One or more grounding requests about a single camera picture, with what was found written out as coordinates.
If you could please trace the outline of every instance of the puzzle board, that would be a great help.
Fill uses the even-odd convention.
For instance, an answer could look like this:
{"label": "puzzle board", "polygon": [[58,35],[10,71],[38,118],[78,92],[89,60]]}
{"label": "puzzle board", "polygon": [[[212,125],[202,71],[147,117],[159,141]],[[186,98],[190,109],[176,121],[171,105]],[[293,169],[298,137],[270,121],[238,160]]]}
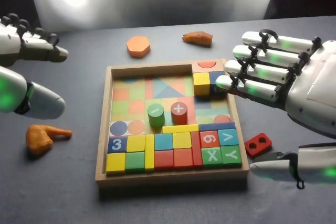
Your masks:
{"label": "puzzle board", "polygon": [[[223,61],[216,60],[216,68],[219,68],[213,68],[214,71],[224,70]],[[248,163],[234,97],[230,94],[195,97],[192,74],[202,71],[207,69],[192,61],[107,68],[96,168],[96,182],[99,186],[246,177]],[[174,124],[170,109],[175,102],[187,105],[187,124],[235,122],[241,167],[108,176],[106,159],[109,138],[118,136],[127,139],[128,136],[162,133],[162,128],[154,129],[150,126],[147,108],[153,103],[161,104],[165,115],[164,126],[171,126]]]}

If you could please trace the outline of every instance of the gray table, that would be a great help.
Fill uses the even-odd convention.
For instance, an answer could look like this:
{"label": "gray table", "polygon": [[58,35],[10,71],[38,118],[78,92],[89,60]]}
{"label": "gray table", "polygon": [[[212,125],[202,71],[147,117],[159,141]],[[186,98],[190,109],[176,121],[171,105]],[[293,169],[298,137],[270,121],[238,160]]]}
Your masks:
{"label": "gray table", "polygon": [[[100,192],[94,181],[106,66],[197,59],[233,59],[246,31],[336,39],[336,16],[84,31],[61,35],[70,51],[64,63],[18,61],[13,70],[61,95],[61,118],[42,121],[0,115],[0,223],[334,223],[336,187],[273,182],[249,174],[247,183],[198,183]],[[212,48],[185,44],[181,36],[203,30]],[[147,36],[151,52],[129,57],[125,43]],[[293,123],[284,111],[236,98],[245,140],[265,132],[275,151],[330,142]],[[25,132],[30,124],[71,129],[73,138],[30,159]]]}

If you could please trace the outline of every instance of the red rectangular block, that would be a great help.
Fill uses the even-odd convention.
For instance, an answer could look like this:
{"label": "red rectangular block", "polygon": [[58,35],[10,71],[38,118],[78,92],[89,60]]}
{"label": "red rectangular block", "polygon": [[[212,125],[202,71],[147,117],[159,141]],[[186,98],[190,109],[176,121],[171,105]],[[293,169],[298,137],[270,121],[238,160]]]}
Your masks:
{"label": "red rectangular block", "polygon": [[174,150],[174,166],[177,168],[193,167],[193,153],[191,148]]}
{"label": "red rectangular block", "polygon": [[174,167],[173,150],[154,152],[154,168],[155,169],[170,169],[173,167]]}
{"label": "red rectangular block", "polygon": [[191,142],[192,142],[191,149],[193,152],[194,166],[203,166],[201,143],[199,142],[200,133],[191,132],[190,134],[191,134]]}
{"label": "red rectangular block", "polygon": [[202,148],[220,147],[217,131],[202,131],[199,133]]}
{"label": "red rectangular block", "polygon": [[271,147],[272,141],[265,133],[260,133],[245,142],[246,153],[252,158],[267,152]]}

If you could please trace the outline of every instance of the hole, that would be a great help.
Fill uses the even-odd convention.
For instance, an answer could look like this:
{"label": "hole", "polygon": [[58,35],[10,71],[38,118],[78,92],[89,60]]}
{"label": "hole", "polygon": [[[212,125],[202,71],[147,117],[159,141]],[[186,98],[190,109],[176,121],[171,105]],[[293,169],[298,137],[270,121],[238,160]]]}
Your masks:
{"label": "hole", "polygon": [[257,148],[257,145],[256,145],[255,143],[250,143],[250,144],[248,145],[248,147],[249,147],[250,149],[256,149],[256,148]]}
{"label": "hole", "polygon": [[266,138],[264,138],[264,137],[259,138],[259,143],[260,144],[266,144]]}

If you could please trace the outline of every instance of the wooden frame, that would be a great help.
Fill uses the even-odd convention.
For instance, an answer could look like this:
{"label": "wooden frame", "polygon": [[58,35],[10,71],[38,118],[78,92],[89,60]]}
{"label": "wooden frame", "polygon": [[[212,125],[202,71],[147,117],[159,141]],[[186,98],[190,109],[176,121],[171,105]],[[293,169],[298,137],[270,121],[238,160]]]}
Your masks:
{"label": "wooden frame", "polygon": [[113,78],[143,76],[144,73],[145,75],[192,73],[193,62],[194,61],[183,61],[163,64],[107,67],[96,165],[96,182],[100,187],[159,184],[169,182],[189,182],[192,180],[246,178],[249,171],[249,165],[244,147],[242,130],[240,128],[236,101],[232,94],[228,94],[227,102],[230,110],[230,117],[236,124],[236,130],[239,140],[239,149],[242,158],[241,168],[182,170],[143,174],[125,174],[120,176],[106,176],[105,168],[113,97]]}

